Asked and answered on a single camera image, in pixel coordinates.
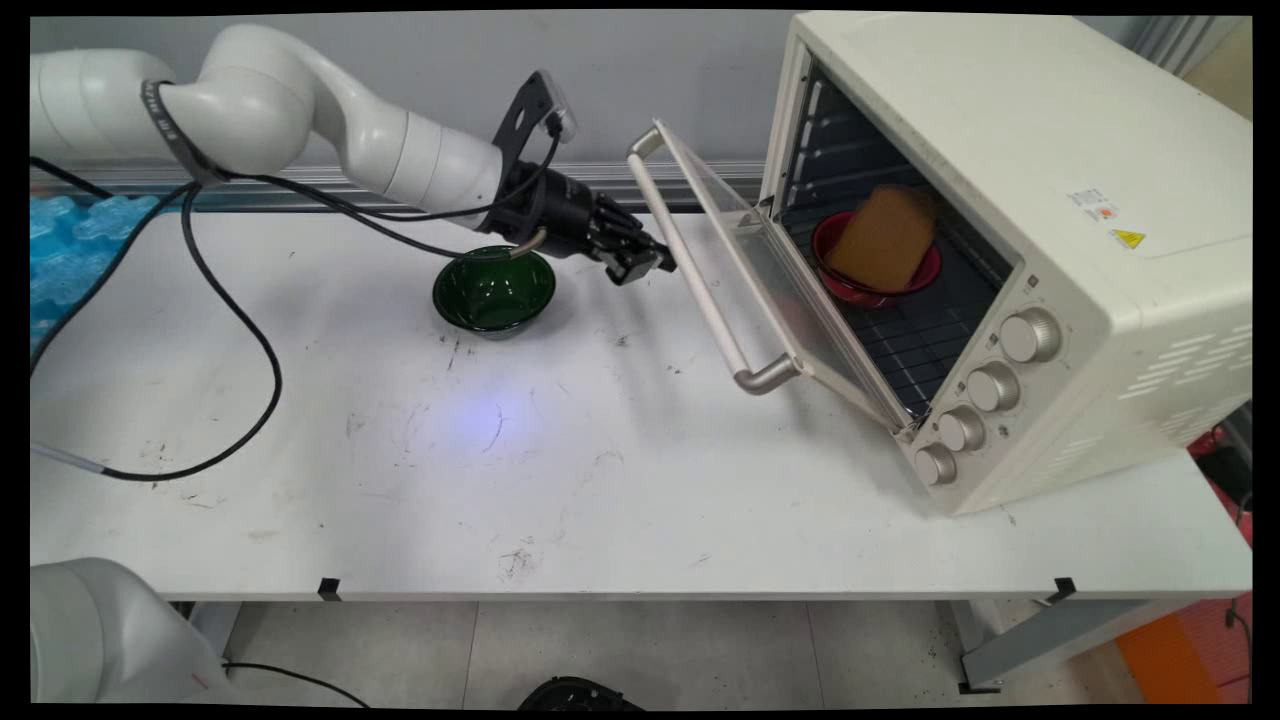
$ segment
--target floor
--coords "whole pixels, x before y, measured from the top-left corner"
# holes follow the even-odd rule
[[[513,710],[553,675],[645,710],[1143,702],[1114,643],[1010,678],[1000,694],[961,696],[959,644],[933,602],[308,602],[246,603],[225,655],[375,707]],[[232,682],[259,703],[348,705],[260,670]]]

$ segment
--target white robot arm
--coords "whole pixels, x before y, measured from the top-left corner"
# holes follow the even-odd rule
[[[538,92],[522,87],[490,143],[381,100],[311,46],[261,26],[227,28],[196,82],[174,79],[161,60],[134,50],[32,55],[31,154],[63,161],[172,160],[174,150],[142,96],[143,83],[159,81],[163,110],[220,169],[276,173],[298,158],[314,129],[338,150],[356,184],[443,213],[489,205],[527,178],[535,165],[521,163],[518,154],[535,126],[562,142],[576,131],[541,70],[527,82]],[[653,266],[675,269],[667,249],[607,196],[554,170],[544,174],[527,197],[451,219],[517,243],[534,227],[545,227],[540,252],[604,261],[617,284]]]

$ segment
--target cable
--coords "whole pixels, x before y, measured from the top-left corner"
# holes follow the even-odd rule
[[[276,667],[274,665],[262,665],[261,662],[223,662],[223,667],[224,669],[230,669],[230,667],[248,667],[251,670],[266,670],[266,671],[270,671],[270,673],[279,673],[282,675],[288,675],[291,678],[297,678],[298,680],[306,680],[308,683],[314,683],[316,685],[320,685],[321,688],[329,688],[330,691],[333,691],[333,692],[335,692],[335,693],[346,697],[347,700],[355,702],[360,707],[369,707],[367,702],[365,702],[365,701],[360,700],[358,697],[348,693],[347,691],[339,688],[338,685],[329,684],[329,683],[326,683],[324,680],[317,680],[315,678],[303,675],[302,673],[294,673],[293,670],[285,670],[284,667]]]
[[[321,205],[325,205],[325,206],[328,206],[329,209],[332,209],[334,211],[338,211],[338,213],[342,213],[343,215],[347,215],[352,220],[356,220],[357,223],[360,223],[360,224],[362,224],[362,225],[365,225],[365,227],[367,227],[367,228],[370,228],[372,231],[380,232],[380,233],[385,234],[387,237],[389,237],[392,240],[396,240],[398,242],[403,242],[404,245],[408,245],[410,247],[413,247],[416,250],[422,250],[425,252],[431,252],[433,255],[440,255],[440,256],[449,258],[449,259],[453,259],[453,260],[465,260],[467,263],[495,263],[495,261],[508,260],[511,258],[511,255],[507,254],[507,255],[495,255],[495,256],[485,256],[485,255],[476,256],[476,255],[467,255],[465,252],[456,252],[453,250],[445,250],[443,247],[436,247],[434,245],[428,245],[425,242],[419,242],[419,241],[416,241],[416,240],[413,240],[411,237],[407,237],[404,234],[401,234],[401,233],[398,233],[398,232],[396,232],[396,231],[393,231],[393,229],[390,229],[390,228],[388,228],[385,225],[378,224],[378,223],[370,220],[369,218],[366,218],[365,215],[370,215],[370,217],[375,217],[375,218],[383,218],[383,219],[389,219],[389,220],[396,220],[396,222],[420,222],[420,220],[443,220],[445,218],[463,218],[466,215],[474,215],[476,213],[483,213],[485,210],[490,210],[493,208],[497,208],[499,205],[504,205],[507,202],[511,202],[512,200],[518,199],[526,190],[529,190],[530,187],[532,187],[534,183],[536,183],[541,178],[543,173],[547,172],[547,168],[552,164],[552,159],[556,156],[556,149],[558,146],[559,146],[559,138],[558,137],[552,137],[552,146],[548,150],[547,156],[543,159],[543,163],[538,167],[536,170],[534,170],[527,178],[525,178],[525,181],[521,182],[520,186],[517,186],[515,190],[512,190],[511,192],[508,192],[504,197],[500,197],[500,199],[494,200],[493,202],[490,202],[488,205],[481,205],[479,208],[468,208],[466,210],[449,210],[447,213],[434,213],[434,214],[429,214],[429,215],[396,217],[396,215],[392,215],[392,214],[388,214],[388,213],[379,213],[376,210],[367,210],[367,209],[360,208],[358,205],[355,205],[353,202],[351,202],[348,200],[344,200],[342,197],[337,197],[334,195],[330,195],[328,192],[316,190],[314,187],[308,187],[308,186],[305,186],[302,183],[297,183],[297,182],[293,182],[293,181],[289,181],[289,179],[278,178],[278,177],[273,177],[273,176],[244,176],[244,174],[239,174],[239,173],[228,173],[228,177],[238,178],[238,179],[252,179],[252,181],[264,182],[264,183],[268,183],[268,184],[274,184],[276,187],[283,187],[284,190],[289,190],[292,192],[297,192],[298,195],[302,195],[305,197],[310,197],[310,199],[315,200],[316,202],[320,202]]]
[[[36,374],[36,365],[40,364],[40,359],[44,357],[45,350],[49,348],[49,345],[51,342],[54,342],[54,338],[58,337],[58,333],[63,332],[63,328],[67,327],[67,323],[70,323],[72,319],[82,309],[84,309],[86,305],[88,305],[88,301],[93,300],[93,296],[97,295],[97,291],[102,290],[102,286],[106,284],[106,281],[111,279],[111,274],[115,273],[115,268],[118,268],[120,265],[120,261],[124,260],[124,256],[129,252],[129,249],[133,247],[133,241],[138,240],[138,236],[142,234],[142,229],[146,228],[147,224],[165,209],[165,206],[173,202],[175,197],[178,197],[184,192],[191,191],[191,188],[193,187],[196,187],[196,183],[189,182],[179,187],[178,190],[170,192],[169,195],[165,195],[164,197],[160,199],[160,202],[156,202],[155,208],[152,208],[146,215],[142,217],[141,220],[138,220],[137,227],[134,227],[133,232],[129,233],[129,237],[125,238],[124,245],[120,246],[120,250],[119,252],[115,254],[115,258],[111,260],[111,264],[108,265],[105,270],[102,270],[102,274],[88,288],[88,291],[86,291],[84,295],[76,301],[76,305],[73,305],[72,309],[68,310],[65,315],[63,315],[61,318],[58,319],[56,323],[54,323],[54,327],[49,329],[49,333],[40,341],[40,345],[36,346],[36,351],[31,355],[31,373],[27,375],[28,378]]]
[[[346,208],[347,210],[351,210],[353,213],[358,213],[361,215],[369,215],[369,217],[372,217],[372,218],[378,218],[380,220],[389,220],[389,222],[394,222],[394,223],[419,223],[419,222],[425,222],[425,220],[443,220],[445,218],[465,218],[467,215],[475,215],[476,213],[484,213],[485,210],[492,210],[492,209],[498,208],[500,205],[506,205],[507,202],[511,202],[512,200],[520,199],[520,196],[524,195],[524,192],[526,190],[529,190],[530,187],[532,187],[534,183],[538,182],[538,178],[541,177],[541,174],[547,172],[547,168],[550,167],[550,164],[552,164],[552,159],[556,158],[556,150],[558,147],[559,147],[559,136],[558,135],[553,135],[552,136],[550,149],[547,150],[547,156],[543,159],[543,163],[538,167],[536,170],[534,170],[534,173],[531,176],[529,176],[527,178],[525,178],[524,182],[521,182],[515,190],[512,190],[511,192],[508,192],[504,197],[500,197],[500,199],[494,200],[493,202],[490,202],[488,205],[481,205],[479,208],[468,208],[466,210],[448,210],[448,211],[444,211],[444,213],[428,213],[428,214],[421,214],[421,215],[406,215],[406,214],[380,213],[378,210],[369,210],[366,208],[361,208],[361,206],[356,205],[355,202],[351,202],[349,200],[344,200],[342,197],[338,197],[335,195],[330,195],[328,192],[321,191],[321,190],[316,190],[314,187],[308,187],[308,186],[305,186],[305,184],[301,184],[301,183],[297,183],[297,182],[293,182],[293,181],[288,181],[288,179],[284,179],[284,178],[276,178],[276,177],[271,177],[271,176],[242,176],[239,173],[228,173],[228,174],[229,174],[229,177],[233,177],[233,178],[253,179],[253,181],[259,181],[259,182],[266,182],[266,183],[274,184],[276,187],[283,187],[285,190],[292,190],[293,192],[297,192],[300,195],[306,195],[306,196],[311,197],[312,200],[316,200],[317,202],[328,205],[329,208],[333,208],[334,210],[339,210],[339,206],[342,206],[342,208]]]
[[[55,165],[52,163],[50,163],[49,160],[44,160],[44,159],[40,159],[40,158],[36,158],[35,155],[29,155],[29,158],[31,158],[31,164],[35,165],[36,168],[40,168],[41,170],[45,170],[46,173],[54,176],[55,178],[58,178],[58,179],[60,179],[60,181],[63,181],[65,183],[69,183],[69,184],[73,184],[73,186],[81,188],[82,191],[92,195],[93,197],[97,197],[97,199],[101,199],[101,200],[106,200],[108,197],[114,197],[110,192],[102,190],[101,187],[99,187],[99,186],[88,182],[84,178],[76,177],[74,174],[68,173],[67,170],[59,168],[58,165]]]
[[[500,200],[495,200],[494,202],[490,202],[490,204],[480,206],[480,208],[472,208],[472,209],[467,209],[467,210],[451,210],[451,211],[447,211],[447,213],[436,213],[436,214],[431,214],[431,215],[421,215],[421,217],[416,217],[413,219],[416,219],[416,220],[435,220],[435,219],[444,219],[444,218],[474,215],[475,213],[480,213],[483,210],[497,208],[498,205],[503,205],[506,202],[509,202],[509,201],[517,199],[522,192],[525,192],[529,187],[531,187],[535,182],[538,182],[541,178],[543,173],[550,165],[552,158],[554,158],[556,149],[558,146],[559,146],[559,137],[558,137],[558,133],[557,133],[556,136],[552,137],[550,150],[547,152],[547,158],[543,160],[541,165],[539,165],[538,169],[532,174],[530,174],[530,177],[525,178],[525,181],[518,187],[516,187],[516,190],[513,190],[512,192],[507,193],[506,197],[502,197]],[[78,178],[78,177],[73,176],[72,173],[68,173],[65,170],[61,170],[60,168],[56,168],[56,167],[49,164],[49,163],[45,163],[44,160],[40,160],[38,158],[32,156],[31,160],[32,160],[32,164],[36,165],[36,167],[41,167],[42,168],[41,164],[44,164],[47,168],[52,168],[52,170],[50,170],[50,172],[54,172],[54,174],[58,174],[58,177],[61,177],[67,182],[69,182],[69,183],[72,183],[72,184],[74,184],[77,187],[81,187],[86,192],[93,192],[95,190],[96,190],[96,192],[93,192],[95,195],[105,193],[106,192],[106,191],[104,191],[101,188],[97,188],[96,186],[93,186],[92,183],[90,183],[90,182],[87,182],[87,181],[84,181],[82,178]],[[431,245],[417,242],[416,240],[406,237],[406,236],[403,236],[403,234],[401,234],[401,233],[398,233],[396,231],[385,228],[385,227],[383,227],[383,225],[380,225],[380,224],[378,224],[378,223],[375,223],[375,222],[372,222],[372,220],[362,217],[365,214],[374,214],[374,211],[362,210],[362,209],[355,206],[353,204],[348,202],[347,200],[342,200],[339,197],[330,196],[329,193],[321,192],[321,191],[315,190],[315,188],[306,187],[306,186],[300,184],[300,183],[294,183],[292,181],[287,181],[287,179],[283,179],[283,178],[274,178],[274,177],[269,177],[269,176],[241,176],[241,174],[234,174],[234,173],[232,173],[230,177],[259,179],[259,181],[269,182],[271,184],[276,184],[279,187],[284,187],[287,190],[292,190],[292,191],[298,192],[301,195],[312,197],[312,199],[317,200],[319,202],[321,202],[324,205],[328,205],[329,208],[332,208],[332,209],[334,209],[334,210],[337,210],[339,213],[343,213],[344,215],[352,218],[353,220],[356,220],[356,222],[358,222],[361,224],[365,224],[365,225],[367,225],[367,227],[370,227],[370,228],[372,228],[372,229],[375,229],[375,231],[378,231],[378,232],[380,232],[380,233],[383,233],[383,234],[385,234],[385,236],[388,236],[388,237],[390,237],[393,240],[397,240],[399,242],[403,242],[403,243],[410,245],[412,247],[416,247],[419,250],[424,250],[426,252],[433,252],[435,255],[443,255],[445,258],[452,258],[452,259],[465,259],[467,261],[493,261],[493,260],[506,260],[506,259],[509,258],[509,254],[506,255],[506,256],[497,256],[497,258],[492,258],[492,256],[479,256],[479,258],[477,256],[467,256],[465,254],[454,252],[452,250],[444,250],[444,249],[440,249],[440,247],[435,247],[435,246],[431,246]],[[283,374],[280,372],[280,361],[279,361],[279,359],[275,355],[275,350],[271,347],[271,342],[269,340],[266,340],[266,336],[262,334],[262,331],[260,331],[257,328],[257,325],[253,324],[253,320],[250,319],[250,316],[239,307],[239,305],[236,304],[236,301],[227,292],[227,290],[223,288],[221,283],[218,282],[218,279],[212,274],[212,270],[210,270],[209,265],[205,263],[204,256],[201,256],[200,249],[196,246],[196,236],[195,236],[195,233],[191,229],[191,211],[192,211],[192,208],[195,205],[196,196],[200,195],[200,191],[201,191],[201,186],[200,184],[197,184],[195,182],[187,183],[187,184],[179,187],[178,190],[170,192],[169,195],[164,196],[160,200],[160,202],[157,202],[156,206],[152,208],[142,218],[142,220],[138,222],[138,224],[133,228],[133,232],[131,232],[129,237],[125,240],[124,246],[120,247],[120,251],[116,254],[115,259],[113,259],[111,264],[108,265],[106,270],[99,277],[99,279],[93,283],[93,286],[90,287],[90,290],[84,293],[84,296],[81,297],[79,301],[76,302],[76,305],[70,309],[70,311],[68,311],[67,315],[64,315],[61,319],[59,319],[58,323],[52,328],[50,328],[50,332],[41,340],[40,345],[36,347],[36,351],[32,354],[32,357],[31,357],[31,370],[29,370],[28,378],[35,375],[36,366],[40,364],[40,360],[44,356],[45,350],[54,341],[54,338],[58,337],[58,334],[67,325],[67,323],[69,323],[72,320],[72,318],[74,318],[81,311],[81,309],[83,309],[84,305],[87,305],[88,301],[92,300],[93,296],[97,295],[99,290],[101,290],[102,286],[106,284],[106,281],[109,281],[111,278],[111,275],[115,273],[115,268],[119,266],[120,261],[124,259],[125,254],[128,254],[129,249],[133,246],[133,242],[142,233],[143,228],[146,228],[146,225],[156,215],[159,215],[160,211],[165,206],[168,206],[175,197],[178,197],[178,195],[186,193],[186,197],[183,199],[183,202],[182,202],[182,234],[183,234],[183,238],[187,242],[187,250],[191,252],[191,259],[196,263],[196,268],[200,270],[200,274],[204,275],[204,278],[209,283],[209,286],[214,288],[214,292],[216,292],[218,296],[221,297],[223,302],[227,304],[227,306],[232,310],[232,313],[237,318],[239,318],[239,320],[250,331],[250,333],[253,334],[253,337],[257,340],[259,345],[262,346],[262,351],[266,354],[266,357],[268,357],[268,360],[271,364],[271,375],[273,375],[273,380],[274,380],[274,387],[273,387],[273,391],[271,391],[271,400],[268,402],[266,409],[262,411],[262,415],[257,419],[257,423],[255,423],[253,427],[250,428],[250,430],[247,433],[244,433],[239,439],[237,439],[234,443],[232,443],[232,446],[228,447],[227,450],[219,452],[218,455],[215,455],[214,457],[210,457],[209,460],[205,460],[204,462],[200,462],[197,465],[192,465],[191,468],[186,468],[186,469],[182,469],[182,470],[173,470],[173,471],[169,471],[169,473],[129,473],[129,471],[125,471],[125,470],[116,470],[114,468],[106,468],[106,466],[97,465],[95,462],[83,460],[81,457],[73,456],[70,454],[67,454],[67,452],[63,452],[63,451],[59,451],[59,450],[55,450],[55,448],[47,448],[47,447],[45,447],[45,446],[40,445],[40,443],[36,443],[35,441],[32,441],[32,450],[33,451],[40,452],[40,454],[46,455],[46,456],[50,456],[50,457],[54,457],[54,459],[58,459],[58,460],[64,461],[64,462],[70,462],[73,465],[77,465],[77,466],[84,468],[84,469],[90,469],[92,471],[97,471],[97,473],[100,473],[102,475],[106,475],[109,478],[116,478],[116,479],[120,479],[120,480],[134,480],[134,482],[175,480],[178,478],[186,478],[187,475],[193,475],[196,473],[200,473],[201,470],[211,468],[211,466],[221,462],[227,457],[230,457],[236,451],[238,451],[248,441],[251,441],[253,438],[253,436],[256,436],[259,433],[259,430],[261,430],[262,427],[266,425],[266,421],[271,418],[271,414],[275,413],[275,407],[276,407],[276,405],[280,401],[280,393],[282,393],[283,387],[284,387],[284,377],[283,377]]]
[[[1244,493],[1240,498],[1239,505],[1235,506],[1235,527],[1240,527],[1240,519],[1244,516],[1244,506],[1253,500],[1253,491]],[[1245,701],[1248,705],[1253,705],[1253,633],[1249,630],[1249,623],[1235,611],[1235,598],[1231,598],[1231,607],[1226,610],[1226,626],[1230,628],[1236,620],[1240,621],[1240,626],[1244,628],[1244,651],[1248,653],[1249,660],[1249,684],[1245,691]]]
[[[271,342],[266,340],[266,336],[262,334],[262,331],[257,329],[257,325],[253,324],[253,320],[251,320],[250,316],[244,314],[243,310],[241,310],[239,305],[237,305],[236,301],[232,300],[232,296],[228,295],[227,290],[224,290],[221,283],[218,282],[218,278],[214,277],[212,270],[209,269],[209,265],[205,263],[205,258],[200,254],[200,249],[196,247],[196,234],[191,229],[191,209],[195,205],[197,195],[200,195],[200,186],[195,186],[191,190],[188,190],[187,197],[183,199],[182,201],[182,236],[187,241],[187,250],[191,251],[191,259],[195,260],[196,268],[200,269],[200,274],[205,277],[205,281],[209,283],[210,287],[214,288],[214,292],[218,293],[218,297],[223,299],[223,302],[225,302],[227,306],[230,309],[230,311],[234,313],[236,316],[239,318],[242,323],[244,323],[244,327],[248,329],[248,332],[252,333],[253,337],[257,340],[259,345],[262,346],[262,352],[266,354],[266,359],[271,363],[271,377],[274,380],[274,388],[271,389],[271,400],[270,402],[266,404],[266,410],[262,411],[262,415],[257,419],[257,423],[253,423],[253,427],[250,428],[247,433],[241,436],[241,438],[234,443],[232,443],[230,447],[210,457],[209,460],[205,460],[204,462],[192,465],[191,468],[186,468],[183,470],[173,470],[170,473],[127,473],[124,470],[116,470],[114,468],[102,468],[102,474],[109,478],[116,478],[120,480],[138,480],[138,482],[175,480],[178,478],[186,478],[187,475],[193,475],[206,468],[211,468],[221,462],[223,460],[227,460],[237,450],[244,447],[244,443],[253,439],[253,436],[256,436],[257,432],[262,429],[262,425],[265,425],[266,421],[271,418],[271,414],[275,413],[275,406],[280,402],[280,392],[284,389],[284,377],[280,373],[280,360],[275,356],[275,350],[271,348]]]

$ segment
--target table surface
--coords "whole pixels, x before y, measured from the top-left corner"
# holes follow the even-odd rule
[[[942,515],[888,433],[835,393],[804,378],[741,392],[677,275],[618,288],[603,265],[553,260],[550,306],[493,342],[431,307],[443,259],[346,218],[193,222],[279,354],[279,409],[237,455],[170,483],[32,456],[32,564],[113,559],[173,600],[314,600],[321,578],[344,600],[1047,597],[1064,577],[1080,598],[1252,587],[1252,553],[1185,455]],[[749,359],[774,357],[705,218],[678,224]],[[173,470],[238,438],[270,387],[164,215],[46,354],[31,433]]]

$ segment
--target white toaster oven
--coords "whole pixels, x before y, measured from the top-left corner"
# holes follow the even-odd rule
[[[749,365],[698,272],[645,169],[660,147],[774,360]],[[1251,397],[1253,124],[1071,18],[796,15],[755,204],[660,120],[628,164],[737,384],[847,397],[948,512],[1181,452]],[[884,183],[943,201],[942,273],[863,310],[809,240]]]

